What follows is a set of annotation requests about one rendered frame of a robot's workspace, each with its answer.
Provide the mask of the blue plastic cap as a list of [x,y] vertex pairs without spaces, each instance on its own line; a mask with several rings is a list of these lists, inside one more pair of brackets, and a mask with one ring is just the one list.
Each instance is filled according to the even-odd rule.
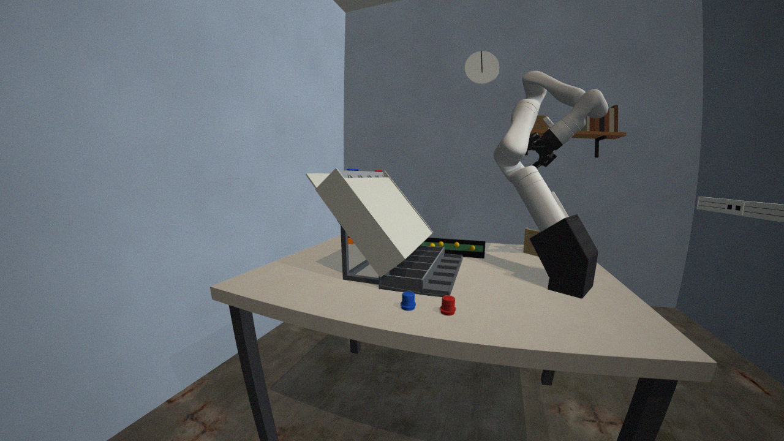
[[401,308],[405,311],[412,311],[415,309],[415,294],[413,292],[402,293]]

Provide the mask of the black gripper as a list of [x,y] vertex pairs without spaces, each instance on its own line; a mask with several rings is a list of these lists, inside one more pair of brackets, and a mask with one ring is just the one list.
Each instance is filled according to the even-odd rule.
[[[529,143],[527,144],[527,151],[537,150],[537,153],[540,155],[540,159],[536,163],[533,163],[533,167],[538,168],[541,167],[541,165],[547,167],[547,165],[557,157],[552,151],[559,149],[562,145],[563,144],[550,129],[547,129],[541,137],[537,133],[532,134],[529,138]],[[549,156],[547,156],[547,154],[549,154]]]

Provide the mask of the red plug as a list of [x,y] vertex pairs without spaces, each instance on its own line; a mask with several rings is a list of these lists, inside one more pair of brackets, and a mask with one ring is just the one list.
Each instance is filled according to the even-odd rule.
[[456,312],[456,308],[454,307],[454,298],[453,296],[443,296],[442,298],[442,306],[440,307],[443,315],[453,315]]

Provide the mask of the open wooden crate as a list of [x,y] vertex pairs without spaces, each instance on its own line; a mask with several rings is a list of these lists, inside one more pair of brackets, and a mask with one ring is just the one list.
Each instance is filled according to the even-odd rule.
[[535,251],[535,248],[533,247],[533,245],[532,245],[532,243],[531,243],[531,241],[529,239],[529,238],[533,237],[534,235],[536,235],[537,233],[540,233],[540,231],[531,230],[529,228],[526,228],[526,236],[524,237],[524,250],[523,250],[523,253],[535,255],[535,256],[538,257],[537,252]]

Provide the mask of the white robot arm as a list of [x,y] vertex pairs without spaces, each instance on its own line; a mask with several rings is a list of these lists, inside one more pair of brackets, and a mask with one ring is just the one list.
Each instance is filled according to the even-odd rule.
[[586,125],[586,116],[604,117],[608,112],[608,104],[598,89],[585,92],[581,88],[561,83],[543,72],[527,72],[522,77],[522,83],[526,98],[514,107],[511,126],[494,150],[494,159],[507,180],[517,189],[541,232],[568,217],[565,208],[556,194],[549,190],[537,168],[533,165],[524,168],[520,162],[526,155],[541,101],[549,91],[559,102],[572,107],[571,112],[556,124],[553,124],[548,116],[543,118],[563,145]]

